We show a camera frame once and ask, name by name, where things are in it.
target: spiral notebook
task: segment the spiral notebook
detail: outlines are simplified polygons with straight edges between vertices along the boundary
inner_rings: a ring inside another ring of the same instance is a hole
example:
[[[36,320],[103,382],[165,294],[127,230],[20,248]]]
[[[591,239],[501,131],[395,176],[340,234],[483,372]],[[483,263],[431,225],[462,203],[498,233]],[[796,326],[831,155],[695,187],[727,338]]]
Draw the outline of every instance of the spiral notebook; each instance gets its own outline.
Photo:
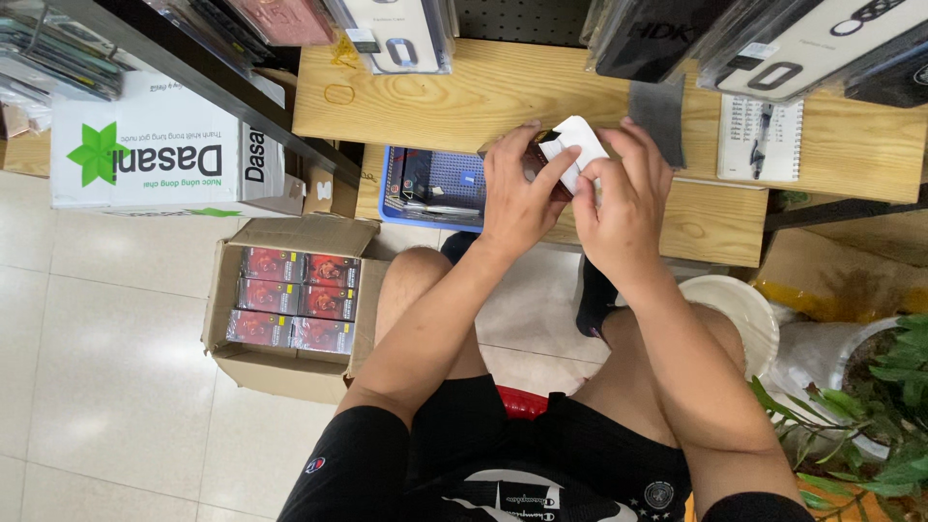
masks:
[[[797,181],[803,138],[803,102],[773,105],[749,98],[722,95],[718,127],[718,178]],[[765,111],[769,116],[766,139],[762,135]],[[757,158],[763,157],[758,164]]]

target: pen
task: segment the pen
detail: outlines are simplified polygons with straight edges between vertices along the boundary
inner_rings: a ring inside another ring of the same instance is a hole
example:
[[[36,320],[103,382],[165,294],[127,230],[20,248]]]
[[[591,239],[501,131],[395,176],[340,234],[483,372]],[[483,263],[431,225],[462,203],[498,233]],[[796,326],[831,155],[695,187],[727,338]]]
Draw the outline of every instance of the pen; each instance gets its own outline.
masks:
[[[770,121],[773,119],[773,104],[765,103],[760,111],[760,121],[757,138],[751,149],[751,166],[754,169],[754,179],[760,179],[760,171],[764,169],[764,159],[767,157],[767,137],[770,134]]]

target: hand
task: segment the hand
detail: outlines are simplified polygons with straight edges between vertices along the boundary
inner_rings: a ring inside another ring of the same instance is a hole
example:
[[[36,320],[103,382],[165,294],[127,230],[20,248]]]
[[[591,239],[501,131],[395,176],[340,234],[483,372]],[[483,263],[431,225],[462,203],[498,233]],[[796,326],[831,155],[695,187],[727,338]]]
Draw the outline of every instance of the hand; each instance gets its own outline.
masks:
[[[554,227],[566,202],[549,200],[551,191],[567,169],[580,156],[580,147],[558,154],[535,181],[525,179],[522,156],[541,130],[537,120],[517,127],[503,136],[483,160],[486,177],[486,209],[483,234],[478,241],[492,244],[492,251],[514,262]]]
[[[622,161],[591,162],[577,178],[574,217],[586,257],[632,304],[667,274],[659,244],[674,172],[654,140],[630,118],[621,129],[599,129]],[[593,180],[602,186],[596,208]]]

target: red box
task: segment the red box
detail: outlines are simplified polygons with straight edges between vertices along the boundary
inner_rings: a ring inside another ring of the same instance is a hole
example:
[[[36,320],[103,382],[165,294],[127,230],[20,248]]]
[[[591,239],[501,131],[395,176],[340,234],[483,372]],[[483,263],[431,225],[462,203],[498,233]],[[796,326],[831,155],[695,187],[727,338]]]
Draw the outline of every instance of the red box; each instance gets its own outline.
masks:
[[[303,282],[306,270],[306,254],[287,250],[249,247],[244,249],[241,275],[246,278],[280,281]]]
[[[290,346],[293,318],[278,314],[232,310],[226,340],[265,346]]]
[[[306,284],[357,288],[361,260],[340,255],[307,254]]]
[[[293,342],[301,350],[350,354],[354,324],[340,320],[298,317],[293,320]]]
[[[301,284],[279,281],[238,280],[238,307],[295,316]]]
[[[300,289],[300,311],[297,315],[354,321],[355,308],[355,290],[352,288],[305,284]]]

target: black sock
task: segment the black sock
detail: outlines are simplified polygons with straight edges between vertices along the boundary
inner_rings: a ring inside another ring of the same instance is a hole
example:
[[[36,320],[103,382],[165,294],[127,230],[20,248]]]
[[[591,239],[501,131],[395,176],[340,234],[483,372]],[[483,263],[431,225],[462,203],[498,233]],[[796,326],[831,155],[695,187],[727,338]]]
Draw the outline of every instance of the black sock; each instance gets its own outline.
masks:
[[[577,330],[587,337],[602,337],[602,322],[615,310],[619,291],[589,259],[583,258],[583,296],[577,310]]]
[[[445,240],[445,244],[442,245],[442,254],[448,258],[448,261],[451,261],[452,265],[456,265],[479,237],[480,234],[474,232],[456,232]]]

